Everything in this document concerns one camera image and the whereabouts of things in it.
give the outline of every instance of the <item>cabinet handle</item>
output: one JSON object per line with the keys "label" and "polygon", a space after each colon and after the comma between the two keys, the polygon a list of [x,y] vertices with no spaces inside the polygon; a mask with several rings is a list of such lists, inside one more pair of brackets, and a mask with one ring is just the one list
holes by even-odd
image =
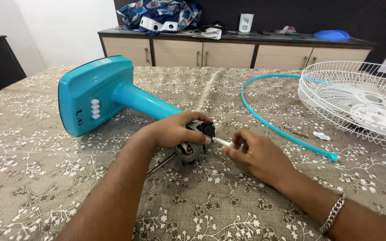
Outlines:
{"label": "cabinet handle", "polygon": [[316,57],[313,57],[313,58],[312,58],[312,63],[310,63],[310,65],[313,65],[316,61],[317,61],[317,58],[316,58]]}
{"label": "cabinet handle", "polygon": [[149,60],[148,60],[148,48],[145,48],[145,61],[148,63],[148,62],[150,62]]}
{"label": "cabinet handle", "polygon": [[208,65],[208,51],[205,52],[205,67]]}
{"label": "cabinet handle", "polygon": [[299,70],[304,69],[304,68],[306,67],[306,63],[307,63],[307,62],[308,62],[308,57],[305,56],[305,57],[303,58],[303,64],[302,64],[302,67],[300,67]]}

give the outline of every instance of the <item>floral print tablecloth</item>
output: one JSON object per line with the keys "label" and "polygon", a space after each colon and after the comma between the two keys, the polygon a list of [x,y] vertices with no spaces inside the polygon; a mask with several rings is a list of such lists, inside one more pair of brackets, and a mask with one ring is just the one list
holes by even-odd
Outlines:
{"label": "floral print tablecloth", "polygon": [[[124,109],[81,138],[64,130],[57,85],[74,66],[59,66],[0,91],[0,239],[52,240],[108,170],[123,144],[155,121]],[[135,68],[140,88],[214,119],[218,137],[241,127],[267,135],[301,172],[386,215],[386,148],[359,140],[308,113],[297,97],[298,80],[258,80],[245,98],[260,116],[340,160],[294,145],[260,124],[244,107],[240,88],[264,74],[298,71],[215,68]],[[320,140],[319,130],[331,137]],[[151,161],[170,154],[158,150]],[[319,224],[275,189],[242,171],[212,145],[208,160],[182,167],[172,161],[145,181],[135,240],[323,240]]]}

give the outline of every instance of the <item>blue plastic lid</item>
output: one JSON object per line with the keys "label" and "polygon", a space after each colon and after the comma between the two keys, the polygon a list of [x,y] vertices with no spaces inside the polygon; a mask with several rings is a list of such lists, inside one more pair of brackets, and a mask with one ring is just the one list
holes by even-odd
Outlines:
{"label": "blue plastic lid", "polygon": [[346,40],[350,36],[342,30],[322,30],[314,33],[314,37],[329,40]]}

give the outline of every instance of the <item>white wire grill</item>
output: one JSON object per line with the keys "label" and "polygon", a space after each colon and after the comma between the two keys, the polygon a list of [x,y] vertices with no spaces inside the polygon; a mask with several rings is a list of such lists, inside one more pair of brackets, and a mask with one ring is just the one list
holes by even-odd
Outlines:
{"label": "white wire grill", "polygon": [[323,121],[386,147],[386,74],[376,73],[386,73],[386,66],[316,63],[303,70],[298,95]]}

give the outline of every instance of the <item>dark wall panel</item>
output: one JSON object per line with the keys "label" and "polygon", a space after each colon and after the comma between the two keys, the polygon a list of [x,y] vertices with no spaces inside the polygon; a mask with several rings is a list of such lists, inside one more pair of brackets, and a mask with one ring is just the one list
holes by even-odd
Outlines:
{"label": "dark wall panel", "polygon": [[[134,2],[114,0],[115,8]],[[252,31],[271,31],[286,25],[299,33],[340,29],[349,35],[379,45],[366,61],[382,63],[386,58],[386,0],[197,0],[202,5],[201,25],[223,22],[238,30],[241,13],[253,13]]]}

